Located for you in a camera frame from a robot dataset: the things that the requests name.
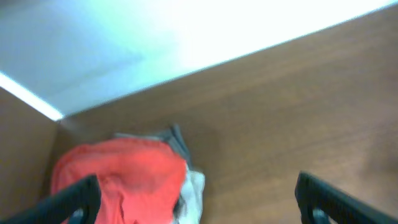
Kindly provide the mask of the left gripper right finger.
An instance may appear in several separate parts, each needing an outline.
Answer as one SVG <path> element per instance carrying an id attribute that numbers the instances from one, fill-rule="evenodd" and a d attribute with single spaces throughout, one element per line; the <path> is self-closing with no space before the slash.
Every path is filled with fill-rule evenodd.
<path id="1" fill-rule="evenodd" d="M 308 172 L 299 173 L 295 198 L 303 224 L 331 221 L 354 224 L 397 224 L 396 218 L 362 203 Z"/>

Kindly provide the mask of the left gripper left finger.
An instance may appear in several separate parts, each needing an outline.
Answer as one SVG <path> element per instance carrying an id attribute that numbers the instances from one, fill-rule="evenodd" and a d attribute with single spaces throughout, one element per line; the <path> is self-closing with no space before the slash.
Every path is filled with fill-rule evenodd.
<path id="1" fill-rule="evenodd" d="M 1 224 L 94 223 L 101 205 L 95 175 L 89 175 Z"/>

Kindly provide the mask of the orange soccer t-shirt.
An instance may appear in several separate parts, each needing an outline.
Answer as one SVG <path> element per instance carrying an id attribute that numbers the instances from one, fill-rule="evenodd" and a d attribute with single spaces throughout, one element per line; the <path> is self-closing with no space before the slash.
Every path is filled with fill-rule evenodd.
<path id="1" fill-rule="evenodd" d="M 171 223 L 186 162 L 160 141 L 121 138 L 82 144 L 53 168 L 55 194 L 95 175 L 101 189 L 97 223 Z"/>

